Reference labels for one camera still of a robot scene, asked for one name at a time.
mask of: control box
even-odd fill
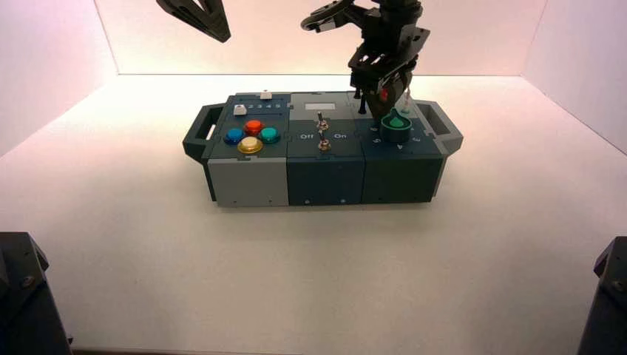
[[[354,92],[243,93],[203,107],[183,147],[218,206],[431,201],[461,133],[408,96],[373,122]]]

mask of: red button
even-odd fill
[[[262,129],[263,124],[261,123],[261,121],[258,120],[248,121],[244,126],[244,130],[246,131],[247,135],[257,136]]]

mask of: white floor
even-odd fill
[[[87,347],[573,354],[594,259],[627,233],[627,157],[522,78],[417,77],[464,133],[429,204],[219,209],[181,141],[235,92],[343,76],[122,76],[0,158]]]

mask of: blue button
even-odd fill
[[[239,128],[231,128],[224,136],[224,143],[232,146],[237,145],[246,135],[244,131]]]

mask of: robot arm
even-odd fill
[[[157,0],[157,3],[170,15],[222,43],[231,37],[222,0],[200,0],[202,7],[193,0]]]
[[[352,23],[362,30],[364,42],[348,63],[350,85],[356,88],[355,97],[362,99],[360,112],[366,112],[367,103],[378,124],[409,87],[418,52],[430,32],[416,27],[422,15],[420,1],[372,1],[379,7],[367,10],[355,5],[355,0],[333,1],[313,11],[301,27],[320,33]],[[199,2],[202,7],[194,0],[157,0],[174,17],[218,41],[227,41],[231,33],[222,0]]]

